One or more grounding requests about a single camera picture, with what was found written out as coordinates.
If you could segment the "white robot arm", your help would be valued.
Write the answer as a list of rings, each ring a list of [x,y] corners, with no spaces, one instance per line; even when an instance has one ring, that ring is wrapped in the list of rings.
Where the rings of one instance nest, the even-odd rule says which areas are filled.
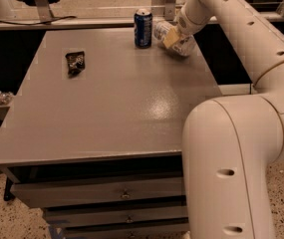
[[[192,35],[216,18],[256,90],[193,109],[182,133],[191,239],[275,239],[266,168],[284,160],[284,35],[245,0],[188,0]]]

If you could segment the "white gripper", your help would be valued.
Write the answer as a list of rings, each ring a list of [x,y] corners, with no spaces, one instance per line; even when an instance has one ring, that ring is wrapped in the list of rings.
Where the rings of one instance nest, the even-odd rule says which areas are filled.
[[[194,35],[200,32],[214,15],[212,0],[188,0],[177,13],[175,27],[170,28],[163,44],[168,49],[183,35]]]

